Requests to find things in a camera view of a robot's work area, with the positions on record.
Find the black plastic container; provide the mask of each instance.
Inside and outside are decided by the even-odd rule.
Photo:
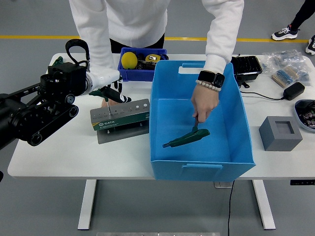
[[[260,63],[255,56],[232,57],[234,78],[240,87],[243,82],[255,80],[262,73]]]

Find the blue storage box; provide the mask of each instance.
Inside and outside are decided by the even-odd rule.
[[[152,81],[154,76],[154,70],[137,70],[130,69],[125,70],[122,66],[122,56],[126,52],[136,52],[136,55],[143,53],[144,57],[149,54],[163,55],[167,53],[165,49],[152,49],[152,48],[122,48],[120,53],[120,59],[118,64],[118,70],[122,75],[123,81]]]
[[[151,93],[150,152],[156,179],[231,182],[255,166],[243,100],[229,63],[219,105],[205,123],[210,135],[178,147],[162,145],[191,132],[190,101],[198,74],[179,74],[179,67],[203,67],[204,61],[157,63]]]

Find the white table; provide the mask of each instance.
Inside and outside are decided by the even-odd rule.
[[[56,54],[51,64],[66,54]],[[84,54],[73,54],[84,59]],[[119,55],[114,55],[118,62]],[[204,55],[169,55],[172,60],[205,60]],[[314,66],[308,58],[306,63]],[[315,81],[315,71],[310,73]],[[254,91],[280,98],[283,89],[270,77],[259,75],[249,83]],[[123,94],[133,100],[150,99],[151,82],[126,82]],[[267,116],[293,116],[294,103],[300,99],[315,99],[315,88],[305,88],[303,94],[292,101],[271,101],[257,95],[243,94],[243,101],[251,131],[253,158],[256,166],[238,179],[253,180],[256,197],[265,229],[275,229],[264,179],[314,179],[315,134],[300,128],[303,141],[291,152],[265,151],[259,127]],[[149,135],[140,135],[99,145],[90,120],[90,110],[100,107],[102,98],[82,95],[75,98],[79,114],[39,146],[32,147],[19,141],[8,173],[16,178],[87,179],[78,229],[88,229],[97,179],[154,179],[150,163]]]

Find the gray block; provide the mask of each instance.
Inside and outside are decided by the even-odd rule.
[[[294,117],[267,117],[259,132],[265,151],[292,151],[303,140]]]

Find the yellow ball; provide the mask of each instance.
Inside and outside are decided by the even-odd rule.
[[[122,66],[125,70],[134,69],[138,64],[138,58],[133,52],[126,52],[122,56]]]

